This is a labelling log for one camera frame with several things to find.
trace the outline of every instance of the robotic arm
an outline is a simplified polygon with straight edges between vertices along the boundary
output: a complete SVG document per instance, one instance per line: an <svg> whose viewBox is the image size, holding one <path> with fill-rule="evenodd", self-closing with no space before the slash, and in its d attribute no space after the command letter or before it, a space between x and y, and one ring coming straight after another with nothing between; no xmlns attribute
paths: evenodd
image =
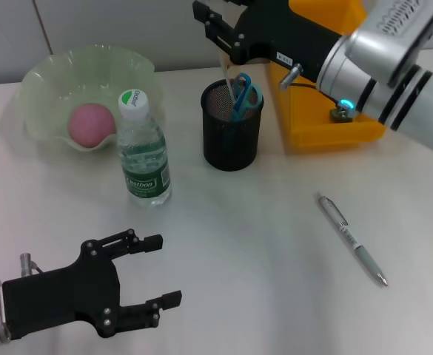
<svg viewBox="0 0 433 355"><path fill-rule="evenodd" d="M178 307L181 292L148 300L141 305L119 305L119 278L112 262L126 254L162 249L162 236L139 240L133 229L103 240L81 244L78 259L70 266L42 272L21 256L22 278L0 281L0 345L30 333L77 320L91 324L98 335L156 328L159 310ZM32 275L35 269L39 274Z"/></svg>
<svg viewBox="0 0 433 355"><path fill-rule="evenodd" d="M235 28L195 1L207 38L235 64L268 58L323 94L433 150L433 73L415 64L433 33L433 0L379 0L351 35L293 13L288 0L226 0L247 8Z"/></svg>

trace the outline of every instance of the silver pen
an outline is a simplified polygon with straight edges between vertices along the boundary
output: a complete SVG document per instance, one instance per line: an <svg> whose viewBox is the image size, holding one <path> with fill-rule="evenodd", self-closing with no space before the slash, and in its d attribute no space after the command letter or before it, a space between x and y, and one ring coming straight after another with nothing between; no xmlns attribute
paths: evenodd
<svg viewBox="0 0 433 355"><path fill-rule="evenodd" d="M362 262L367 271L383 286L387 286L387 280L380 267L377 266L374 259L369 255L368 251L360 244L353 233L349 230L348 221L343 217L336 205L326 196L321 196L318 199L323 209L328 214L329 218L336 224L342 235L348 240L349 244L354 249L359 260Z"/></svg>

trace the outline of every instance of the pen holder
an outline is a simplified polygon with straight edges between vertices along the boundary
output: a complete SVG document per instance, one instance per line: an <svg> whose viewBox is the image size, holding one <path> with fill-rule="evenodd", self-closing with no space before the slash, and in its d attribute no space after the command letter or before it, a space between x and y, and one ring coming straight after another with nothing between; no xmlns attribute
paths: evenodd
<svg viewBox="0 0 433 355"><path fill-rule="evenodd" d="M257 101L252 91L249 100ZM264 98L257 109L248 109L239 121L230 121L233 102L225 80L209 85L201 96L203 153L216 169L234 172L249 166L258 150Z"/></svg>

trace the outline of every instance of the ball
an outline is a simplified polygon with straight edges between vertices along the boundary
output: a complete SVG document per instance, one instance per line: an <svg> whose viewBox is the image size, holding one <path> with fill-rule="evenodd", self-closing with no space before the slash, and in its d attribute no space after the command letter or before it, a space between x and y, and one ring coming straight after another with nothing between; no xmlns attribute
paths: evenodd
<svg viewBox="0 0 433 355"><path fill-rule="evenodd" d="M80 146L94 148L115 133L113 114L100 104L78 106L71 114L68 132Z"/></svg>

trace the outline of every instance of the yellow box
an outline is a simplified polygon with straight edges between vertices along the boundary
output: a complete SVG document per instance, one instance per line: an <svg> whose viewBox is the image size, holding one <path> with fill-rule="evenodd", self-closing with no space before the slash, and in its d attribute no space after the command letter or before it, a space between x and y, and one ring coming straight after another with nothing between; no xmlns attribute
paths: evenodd
<svg viewBox="0 0 433 355"><path fill-rule="evenodd" d="M297 14L340 34L352 33L366 17L357 0L290 0L289 4ZM290 87L281 92L278 83L287 73L287 69L271 62L269 81L279 117L289 144L297 152L346 149L383 136L385 126L365 115L357 116L352 123L332 123L329 110L335 107L334 104L313 89ZM302 77L296 82L314 84Z"/></svg>

